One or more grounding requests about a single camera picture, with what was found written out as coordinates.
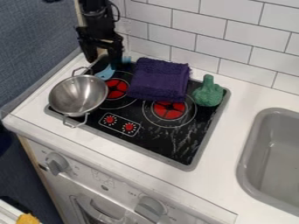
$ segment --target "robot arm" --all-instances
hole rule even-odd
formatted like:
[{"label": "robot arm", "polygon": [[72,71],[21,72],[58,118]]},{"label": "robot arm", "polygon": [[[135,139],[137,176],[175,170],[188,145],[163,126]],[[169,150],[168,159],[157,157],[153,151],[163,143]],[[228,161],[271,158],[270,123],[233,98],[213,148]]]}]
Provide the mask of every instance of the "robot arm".
[{"label": "robot arm", "polygon": [[[89,62],[98,58],[97,47],[107,49],[111,67],[122,63],[122,36],[115,32],[115,22],[120,19],[116,5],[108,0],[79,0],[81,13],[86,26],[76,28],[82,52]],[[113,15],[115,7],[117,19]]]}]

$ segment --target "black cooktop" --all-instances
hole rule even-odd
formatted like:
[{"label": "black cooktop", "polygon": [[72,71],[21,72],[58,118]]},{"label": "black cooktop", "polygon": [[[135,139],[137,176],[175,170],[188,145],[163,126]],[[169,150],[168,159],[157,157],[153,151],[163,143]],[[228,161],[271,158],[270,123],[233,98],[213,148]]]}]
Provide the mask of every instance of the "black cooktop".
[{"label": "black cooktop", "polygon": [[[105,68],[105,64],[105,61],[99,61],[92,68],[97,73]],[[220,116],[219,108],[224,107],[229,95],[227,90],[220,106],[210,108],[200,107],[191,98],[191,93],[202,85],[194,80],[189,80],[184,103],[137,100],[126,96],[134,66],[121,67],[107,80],[108,98],[89,115],[84,126],[99,130],[96,133],[100,136],[105,132],[112,140],[133,150],[182,170],[190,170],[191,165],[199,161],[212,134],[212,127],[209,127],[211,123],[215,126],[217,121],[213,120]],[[84,121],[84,117],[70,119],[79,123]]]}]

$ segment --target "purple cloth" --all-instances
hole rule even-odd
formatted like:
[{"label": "purple cloth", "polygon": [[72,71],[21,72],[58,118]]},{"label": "purple cloth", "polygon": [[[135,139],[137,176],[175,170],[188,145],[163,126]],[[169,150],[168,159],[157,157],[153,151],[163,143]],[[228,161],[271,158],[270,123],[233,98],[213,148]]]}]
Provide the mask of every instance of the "purple cloth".
[{"label": "purple cloth", "polygon": [[140,58],[127,95],[148,101],[183,102],[189,75],[188,64]]}]

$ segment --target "tiled wall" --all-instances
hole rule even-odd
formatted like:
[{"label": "tiled wall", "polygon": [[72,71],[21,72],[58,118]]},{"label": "tiled wall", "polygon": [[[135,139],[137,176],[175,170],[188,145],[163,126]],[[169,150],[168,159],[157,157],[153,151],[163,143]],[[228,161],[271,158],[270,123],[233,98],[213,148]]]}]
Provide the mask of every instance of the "tiled wall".
[{"label": "tiled wall", "polygon": [[299,94],[299,0],[112,0],[131,51]]}]

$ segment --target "floor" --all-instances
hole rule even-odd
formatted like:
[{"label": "floor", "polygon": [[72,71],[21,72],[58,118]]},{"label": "floor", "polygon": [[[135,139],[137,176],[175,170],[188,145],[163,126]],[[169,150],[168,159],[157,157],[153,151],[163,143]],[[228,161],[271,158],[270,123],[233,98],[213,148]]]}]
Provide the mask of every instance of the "floor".
[{"label": "floor", "polygon": [[10,148],[2,156],[0,153],[0,197],[16,200],[33,211],[33,215],[44,224],[62,224],[22,145],[15,135],[11,134],[11,137]]}]

